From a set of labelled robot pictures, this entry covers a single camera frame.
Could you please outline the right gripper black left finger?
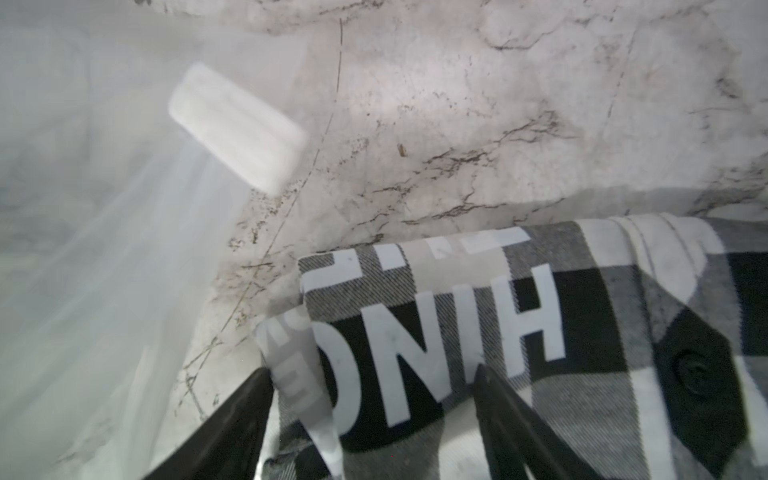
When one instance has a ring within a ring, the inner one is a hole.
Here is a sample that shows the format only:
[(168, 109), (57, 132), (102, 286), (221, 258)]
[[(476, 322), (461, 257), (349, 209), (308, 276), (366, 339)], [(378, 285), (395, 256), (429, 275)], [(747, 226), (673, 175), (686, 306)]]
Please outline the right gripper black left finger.
[(255, 370), (145, 479), (253, 479), (273, 395), (269, 370)]

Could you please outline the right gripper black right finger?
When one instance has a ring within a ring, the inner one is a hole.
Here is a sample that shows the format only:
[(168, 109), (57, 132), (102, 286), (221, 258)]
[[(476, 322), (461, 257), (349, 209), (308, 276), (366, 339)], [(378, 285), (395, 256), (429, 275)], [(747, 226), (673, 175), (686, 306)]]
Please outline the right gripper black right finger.
[(493, 479), (600, 477), (493, 368), (478, 366), (472, 392)]

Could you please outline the black white checkered shirt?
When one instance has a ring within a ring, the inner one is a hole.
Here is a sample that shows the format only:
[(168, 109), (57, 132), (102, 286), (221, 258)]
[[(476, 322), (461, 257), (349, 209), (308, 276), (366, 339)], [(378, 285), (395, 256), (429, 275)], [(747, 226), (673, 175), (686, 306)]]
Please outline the black white checkered shirt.
[(645, 214), (316, 253), (256, 338), (260, 479), (487, 479), (485, 366), (577, 479), (767, 475), (767, 226)]

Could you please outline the clear plastic vacuum bag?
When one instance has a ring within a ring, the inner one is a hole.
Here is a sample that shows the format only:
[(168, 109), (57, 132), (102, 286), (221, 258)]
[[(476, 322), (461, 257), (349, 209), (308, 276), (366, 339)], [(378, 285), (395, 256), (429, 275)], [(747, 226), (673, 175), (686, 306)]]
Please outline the clear plastic vacuum bag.
[(281, 111), (307, 42), (1, 19), (1, 475), (137, 479), (256, 190), (169, 115), (202, 62)]

